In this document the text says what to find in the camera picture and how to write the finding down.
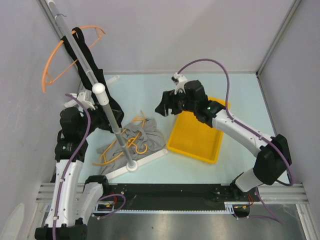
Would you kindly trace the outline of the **grey tank top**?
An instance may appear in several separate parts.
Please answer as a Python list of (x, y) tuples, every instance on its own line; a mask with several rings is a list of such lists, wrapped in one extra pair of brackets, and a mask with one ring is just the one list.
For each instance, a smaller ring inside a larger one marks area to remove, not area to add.
[[(159, 131), (154, 118), (138, 115), (128, 123), (122, 131), (122, 137), (134, 161), (139, 161), (165, 148), (165, 138)], [(112, 143), (96, 150), (100, 154), (96, 166), (100, 166), (100, 173), (106, 175), (126, 166), (127, 159), (119, 142)]]

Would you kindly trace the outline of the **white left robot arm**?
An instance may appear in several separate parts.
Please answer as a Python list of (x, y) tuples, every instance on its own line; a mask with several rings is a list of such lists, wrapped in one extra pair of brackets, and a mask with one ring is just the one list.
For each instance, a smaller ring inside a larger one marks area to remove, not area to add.
[(61, 130), (55, 153), (55, 184), (48, 216), (35, 230), (37, 240), (85, 240), (88, 222), (99, 200), (110, 196), (111, 188), (104, 175), (89, 176), (80, 198), (77, 187), (88, 148), (87, 136), (102, 127), (93, 109), (80, 112), (68, 107), (60, 112)]

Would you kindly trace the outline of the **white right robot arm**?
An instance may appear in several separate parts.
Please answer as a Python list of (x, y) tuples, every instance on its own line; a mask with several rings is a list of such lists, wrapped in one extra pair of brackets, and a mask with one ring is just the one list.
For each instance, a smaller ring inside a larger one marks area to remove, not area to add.
[(164, 91), (155, 112), (164, 117), (191, 112), (199, 122), (224, 132), (253, 154), (256, 158), (253, 168), (232, 181), (230, 194), (237, 201), (242, 201), (255, 187), (275, 183), (292, 164), (288, 141), (283, 135), (263, 134), (236, 119), (226, 105), (208, 98), (199, 80)]

